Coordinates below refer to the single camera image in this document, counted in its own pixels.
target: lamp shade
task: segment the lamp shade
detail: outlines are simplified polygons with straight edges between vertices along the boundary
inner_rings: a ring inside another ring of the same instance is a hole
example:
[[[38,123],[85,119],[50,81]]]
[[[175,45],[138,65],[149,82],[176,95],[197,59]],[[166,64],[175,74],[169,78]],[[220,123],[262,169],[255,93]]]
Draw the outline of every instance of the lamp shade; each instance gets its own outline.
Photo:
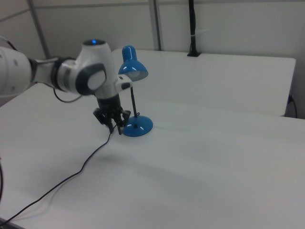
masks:
[[[148,71],[137,59],[135,48],[127,45],[122,49],[124,63],[120,67],[119,74],[127,75],[133,82],[144,79]]]

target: blue desk lamp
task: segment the blue desk lamp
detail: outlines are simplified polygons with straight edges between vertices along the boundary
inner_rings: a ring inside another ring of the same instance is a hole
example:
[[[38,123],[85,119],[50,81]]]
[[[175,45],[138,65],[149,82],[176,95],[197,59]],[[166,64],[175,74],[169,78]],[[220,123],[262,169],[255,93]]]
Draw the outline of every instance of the blue desk lamp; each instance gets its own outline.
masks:
[[[125,46],[122,49],[122,55],[124,63],[119,70],[119,74],[127,75],[133,82],[148,76],[147,69],[137,60],[137,54],[133,46]],[[137,113],[132,87],[130,88],[130,91],[134,117],[129,118],[123,134],[129,137],[138,137],[150,132],[153,128],[153,122],[150,118]]]

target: white wall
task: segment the white wall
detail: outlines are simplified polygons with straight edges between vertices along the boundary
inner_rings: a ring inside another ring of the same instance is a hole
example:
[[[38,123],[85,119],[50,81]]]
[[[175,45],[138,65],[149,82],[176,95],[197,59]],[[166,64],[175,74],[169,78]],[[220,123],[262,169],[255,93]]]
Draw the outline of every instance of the white wall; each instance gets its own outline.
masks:
[[[112,50],[131,44],[154,50],[148,0],[35,0],[51,55],[77,57],[88,39],[107,41]]]
[[[188,52],[188,4],[176,2],[160,0],[163,49]],[[305,2],[200,3],[195,13],[196,29],[209,29],[196,39],[200,52],[295,58],[292,93],[305,118]]]
[[[0,6],[0,35],[7,38],[26,56],[36,59],[45,58],[27,2],[0,0]],[[3,41],[0,41],[0,46],[9,47]],[[0,106],[12,98],[0,98]]]

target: white robotic arm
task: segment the white robotic arm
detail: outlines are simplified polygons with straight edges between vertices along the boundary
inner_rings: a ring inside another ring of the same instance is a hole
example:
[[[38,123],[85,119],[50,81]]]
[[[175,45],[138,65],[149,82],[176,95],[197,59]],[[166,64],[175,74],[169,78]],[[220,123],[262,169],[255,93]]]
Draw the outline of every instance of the white robotic arm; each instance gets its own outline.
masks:
[[[99,108],[93,113],[111,133],[112,119],[120,134],[128,122],[130,111],[122,109],[119,92],[132,87],[132,81],[126,75],[115,73],[111,50],[104,41],[85,41],[76,60],[32,60],[20,52],[0,47],[0,97],[18,95],[32,82],[65,92],[95,95]]]

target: white table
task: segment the white table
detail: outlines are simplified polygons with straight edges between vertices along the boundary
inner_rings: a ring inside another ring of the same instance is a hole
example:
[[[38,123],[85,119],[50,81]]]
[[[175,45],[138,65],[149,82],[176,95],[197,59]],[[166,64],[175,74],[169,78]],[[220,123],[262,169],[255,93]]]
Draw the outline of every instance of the white table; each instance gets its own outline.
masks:
[[[116,133],[80,176],[15,224],[27,229],[305,226],[303,120],[139,94],[138,111],[153,120],[152,131],[138,138]],[[121,103],[132,110],[128,96],[122,95]],[[35,85],[0,108],[1,218],[78,171],[106,141],[108,129],[92,114],[96,107],[93,96],[63,104],[50,88]]]
[[[134,85],[140,98],[234,111],[285,114],[295,59],[137,50],[149,76]],[[113,51],[116,71],[122,50]]]

